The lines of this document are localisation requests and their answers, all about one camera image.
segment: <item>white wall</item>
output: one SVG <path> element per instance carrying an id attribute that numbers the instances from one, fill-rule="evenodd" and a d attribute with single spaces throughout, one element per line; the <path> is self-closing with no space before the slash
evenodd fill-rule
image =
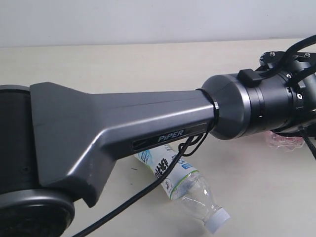
<path id="1" fill-rule="evenodd" d="M 314 0 L 0 0 L 0 47 L 302 38 Z"/>

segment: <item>bottle cap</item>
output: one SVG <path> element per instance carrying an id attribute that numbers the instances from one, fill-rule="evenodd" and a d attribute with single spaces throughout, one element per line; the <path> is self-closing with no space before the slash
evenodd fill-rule
<path id="1" fill-rule="evenodd" d="M 229 218 L 229 214 L 223 208 L 220 208 L 205 222 L 205 227 L 214 234 Z"/>

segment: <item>table surface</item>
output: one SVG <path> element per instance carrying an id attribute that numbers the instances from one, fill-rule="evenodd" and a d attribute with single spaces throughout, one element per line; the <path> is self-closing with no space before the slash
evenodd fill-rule
<path id="1" fill-rule="evenodd" d="M 51 81 L 90 93 L 194 90 L 212 75 L 255 69 L 263 52 L 285 50 L 296 41 L 1 48 L 0 84 Z M 272 150 L 264 134 L 232 141 L 209 136 L 187 160 L 231 215 L 215 236 L 315 235 L 316 162 L 307 147 Z M 87 227 L 153 180 L 135 158 L 119 160 L 95 207 L 75 203 L 76 217 L 63 237 Z M 90 236 L 210 235 L 201 221 L 182 215 L 159 186 Z"/>

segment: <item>bottle label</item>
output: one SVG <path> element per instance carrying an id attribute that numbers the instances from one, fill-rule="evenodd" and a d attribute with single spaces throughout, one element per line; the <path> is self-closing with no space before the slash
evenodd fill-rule
<path id="1" fill-rule="evenodd" d="M 154 175 L 159 178 L 169 167 L 176 155 L 177 153 L 167 144 L 137 153 L 135 154 L 135 157 L 146 164 L 152 170 Z M 187 175 L 196 171 L 197 169 L 187 163 L 184 159 L 180 158 L 172 172 L 161 184 L 168 197 L 171 198 L 173 190 L 187 177 Z"/>

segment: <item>black circular base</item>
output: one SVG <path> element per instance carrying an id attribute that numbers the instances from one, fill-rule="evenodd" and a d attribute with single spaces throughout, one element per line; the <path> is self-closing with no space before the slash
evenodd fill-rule
<path id="1" fill-rule="evenodd" d="M 75 214 L 68 197 L 52 191 L 12 192 L 0 203 L 0 237 L 59 237 Z"/>

